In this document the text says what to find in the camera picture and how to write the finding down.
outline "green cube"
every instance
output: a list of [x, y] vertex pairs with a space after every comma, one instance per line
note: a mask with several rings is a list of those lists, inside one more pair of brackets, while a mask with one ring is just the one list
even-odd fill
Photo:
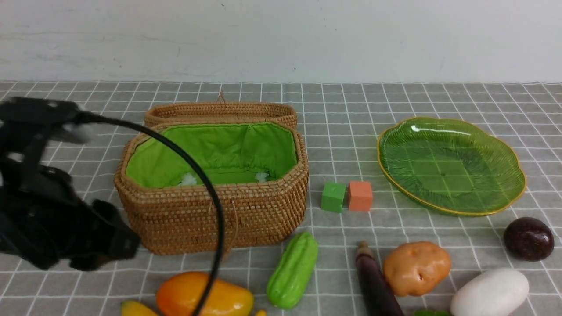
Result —
[[341, 213], [345, 197], [346, 186], [344, 184], [326, 182], [322, 191], [320, 208], [325, 211]]

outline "purple fruit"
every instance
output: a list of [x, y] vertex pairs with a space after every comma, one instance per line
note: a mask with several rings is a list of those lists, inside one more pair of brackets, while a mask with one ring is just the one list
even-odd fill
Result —
[[542, 221], [532, 217], [521, 217], [508, 225], [504, 232], [507, 251], [515, 258], [525, 261], [541, 261], [554, 250], [554, 236]]

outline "leaf-shaped plate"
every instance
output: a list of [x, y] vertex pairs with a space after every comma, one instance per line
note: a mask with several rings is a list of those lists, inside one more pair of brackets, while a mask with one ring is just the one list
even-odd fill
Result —
[[377, 142], [385, 177], [429, 208], [460, 216], [505, 210], [527, 181], [514, 151], [460, 120], [412, 118], [384, 131]]

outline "toy mango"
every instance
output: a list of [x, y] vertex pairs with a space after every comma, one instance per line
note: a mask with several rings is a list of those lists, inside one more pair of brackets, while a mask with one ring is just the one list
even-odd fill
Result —
[[[209, 275], [184, 272], [165, 281], [156, 292], [156, 304], [165, 316], [191, 315], [203, 294]], [[253, 295], [245, 288], [217, 279], [200, 316], [248, 316]]]

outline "green vegetable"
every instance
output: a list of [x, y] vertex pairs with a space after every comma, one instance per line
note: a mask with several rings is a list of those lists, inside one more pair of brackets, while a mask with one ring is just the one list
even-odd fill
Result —
[[451, 316], [451, 314], [443, 311], [434, 312], [432, 310], [418, 310], [414, 316]]
[[295, 236], [287, 246], [266, 293], [277, 308], [295, 307], [305, 293], [318, 258], [318, 244], [309, 232]]

